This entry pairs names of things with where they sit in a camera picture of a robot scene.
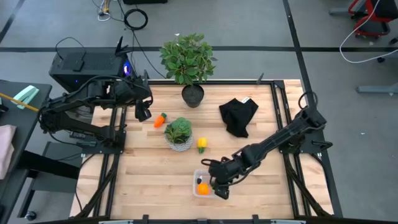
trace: potted plant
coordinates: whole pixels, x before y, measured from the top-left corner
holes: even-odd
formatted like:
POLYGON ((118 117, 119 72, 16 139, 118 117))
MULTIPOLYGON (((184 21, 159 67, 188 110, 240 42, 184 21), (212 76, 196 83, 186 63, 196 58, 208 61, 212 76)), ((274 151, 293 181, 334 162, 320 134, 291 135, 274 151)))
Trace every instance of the potted plant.
POLYGON ((192 124, 185 118, 178 118, 168 124, 164 133, 167 143, 175 151, 186 151, 193 143, 192 124))
POLYGON ((182 98, 189 107, 195 108, 199 106, 205 92, 193 82, 205 82, 208 76, 213 75, 215 66, 211 62, 217 59, 212 57, 212 47, 207 42, 201 42, 205 37, 203 34, 176 36, 160 49, 162 65, 169 71, 167 78, 174 76, 176 83, 186 85, 182 90, 182 98))

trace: black desk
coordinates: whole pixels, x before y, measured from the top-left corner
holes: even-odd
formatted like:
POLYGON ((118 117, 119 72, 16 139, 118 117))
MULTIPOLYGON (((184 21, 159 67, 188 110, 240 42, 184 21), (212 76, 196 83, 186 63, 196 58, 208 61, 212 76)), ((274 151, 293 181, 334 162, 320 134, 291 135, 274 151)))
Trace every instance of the black desk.
MULTIPOLYGON (((29 104, 40 108, 44 100, 49 97, 51 85, 0 81, 0 92, 15 96, 29 85, 33 85, 40 90, 29 104)), ((0 117, 0 126, 7 124, 17 126, 12 139, 14 153, 9 171, 6 178, 0 180, 0 210, 2 210, 0 224, 5 224, 11 215, 27 177, 35 178, 39 172, 47 172, 77 179, 79 168, 25 151, 25 147, 37 123, 37 112, 27 108, 20 110, 15 104, 6 99, 2 99, 2 103, 9 108, 9 111, 0 117)))

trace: orange carrot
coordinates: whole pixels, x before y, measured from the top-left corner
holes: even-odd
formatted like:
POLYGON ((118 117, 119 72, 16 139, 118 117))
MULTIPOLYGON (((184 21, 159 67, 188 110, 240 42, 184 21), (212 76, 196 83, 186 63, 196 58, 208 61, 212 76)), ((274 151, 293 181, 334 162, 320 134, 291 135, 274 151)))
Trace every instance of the orange carrot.
POLYGON ((158 127, 160 127, 163 123, 164 123, 164 121, 165 121, 165 119, 166 119, 166 114, 165 113, 162 113, 160 116, 158 116, 157 118, 156 118, 156 120, 155 120, 155 123, 154 123, 154 127, 155 128, 158 128, 158 127))

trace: black plant pot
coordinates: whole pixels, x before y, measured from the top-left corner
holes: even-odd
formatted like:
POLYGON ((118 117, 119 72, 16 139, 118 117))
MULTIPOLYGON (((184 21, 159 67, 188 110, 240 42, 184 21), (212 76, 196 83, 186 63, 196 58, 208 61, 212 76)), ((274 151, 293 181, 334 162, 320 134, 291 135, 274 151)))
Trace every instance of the black plant pot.
POLYGON ((182 89, 182 98, 191 108, 199 106, 204 95, 205 91, 197 84, 187 85, 182 89))

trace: yellow pepper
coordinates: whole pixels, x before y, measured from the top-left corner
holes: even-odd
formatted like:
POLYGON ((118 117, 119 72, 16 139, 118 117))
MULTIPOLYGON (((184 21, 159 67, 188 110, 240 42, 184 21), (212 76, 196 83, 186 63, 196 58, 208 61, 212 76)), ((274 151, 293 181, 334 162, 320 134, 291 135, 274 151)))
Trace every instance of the yellow pepper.
POLYGON ((199 138, 198 139, 199 154, 202 154, 205 151, 206 147, 207 147, 207 139, 206 138, 199 138))

